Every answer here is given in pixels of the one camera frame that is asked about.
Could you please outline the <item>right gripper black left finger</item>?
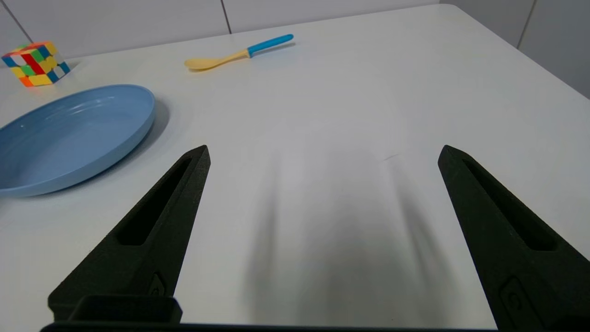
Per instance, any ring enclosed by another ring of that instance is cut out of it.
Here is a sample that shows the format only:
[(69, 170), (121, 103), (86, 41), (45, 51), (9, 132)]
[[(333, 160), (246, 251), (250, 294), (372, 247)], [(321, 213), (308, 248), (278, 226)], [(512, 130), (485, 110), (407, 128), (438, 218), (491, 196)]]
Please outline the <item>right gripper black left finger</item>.
[(87, 296), (173, 296), (210, 165), (205, 145), (184, 153), (51, 292), (54, 319)]

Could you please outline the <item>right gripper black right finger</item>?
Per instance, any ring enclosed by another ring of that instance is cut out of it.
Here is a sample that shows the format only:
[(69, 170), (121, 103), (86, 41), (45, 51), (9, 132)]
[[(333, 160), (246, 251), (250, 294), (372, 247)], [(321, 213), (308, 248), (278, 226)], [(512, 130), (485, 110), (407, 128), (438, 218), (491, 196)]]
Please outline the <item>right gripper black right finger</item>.
[(438, 168), (496, 326), (590, 328), (590, 263), (476, 160), (445, 145)]

